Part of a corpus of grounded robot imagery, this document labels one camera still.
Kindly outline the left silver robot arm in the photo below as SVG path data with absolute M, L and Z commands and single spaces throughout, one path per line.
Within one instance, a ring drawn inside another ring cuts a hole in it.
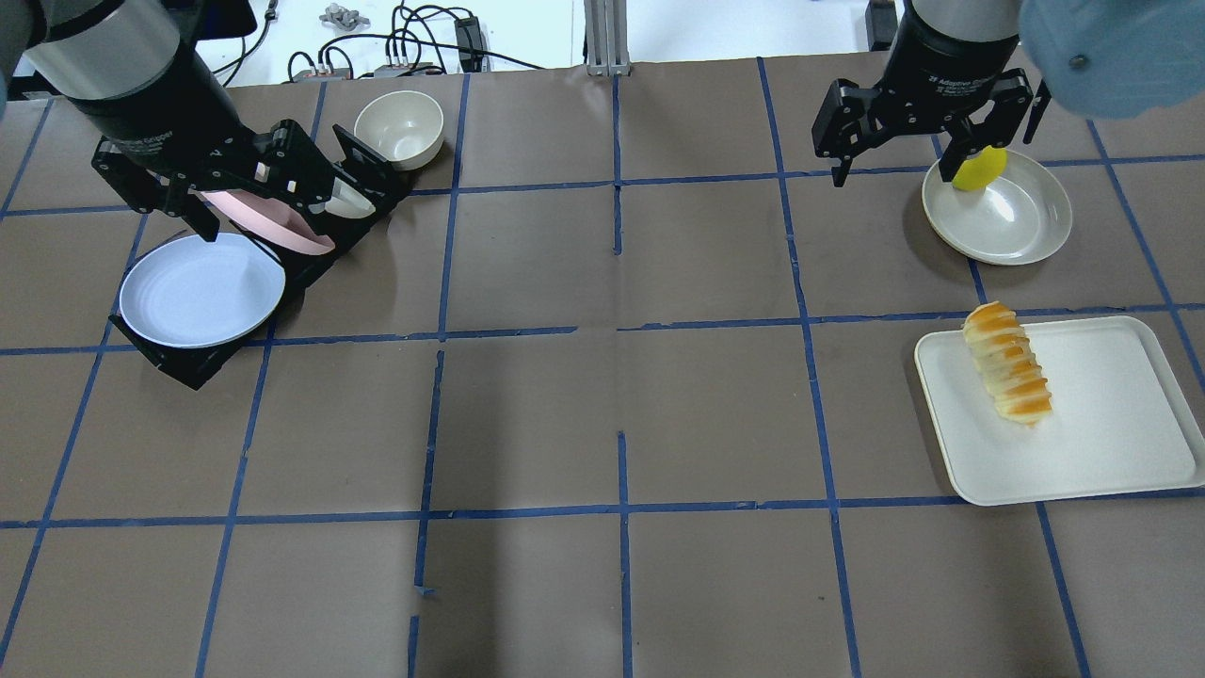
M 343 159 L 318 149 L 296 120 L 255 130 L 158 1 L 5 1 L 2 73 L 20 57 L 99 130 L 94 170 L 130 210 L 164 212 L 202 240 L 219 231 L 202 194 L 241 190 L 282 204 L 315 232 L 334 232 L 337 185 L 370 216 L 408 196 L 412 182 L 343 126 Z

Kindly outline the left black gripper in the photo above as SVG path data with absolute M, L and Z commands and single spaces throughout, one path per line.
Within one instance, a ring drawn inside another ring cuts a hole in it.
M 199 57 L 170 57 L 154 77 L 120 96 L 69 96 L 102 132 L 93 167 L 130 210 L 180 218 L 206 243 L 221 222 L 202 190 L 247 190 L 280 199 L 327 236 L 349 236 L 390 216 L 410 193 L 412 172 L 399 170 L 341 124 L 331 126 L 343 159 L 331 163 L 374 204 L 370 218 L 327 214 L 327 157 L 296 120 L 258 132 L 243 124 L 233 99 Z

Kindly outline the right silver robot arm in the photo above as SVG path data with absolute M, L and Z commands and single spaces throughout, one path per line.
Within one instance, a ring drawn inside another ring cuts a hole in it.
M 1084 119 L 1131 119 L 1203 92 L 1200 1 L 907 1 L 884 72 L 827 87 L 811 128 L 831 182 L 897 137 L 945 132 L 941 179 L 1031 141 L 1050 102 Z

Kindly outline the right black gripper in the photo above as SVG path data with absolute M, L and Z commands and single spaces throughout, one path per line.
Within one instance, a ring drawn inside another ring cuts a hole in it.
M 1005 149 L 1034 96 L 1024 70 L 1007 67 L 1017 46 L 1016 8 L 907 8 L 874 86 L 827 87 L 812 143 L 830 160 L 831 184 L 846 185 L 862 152 L 904 135 L 950 135 L 941 157 L 950 184 L 968 157 Z

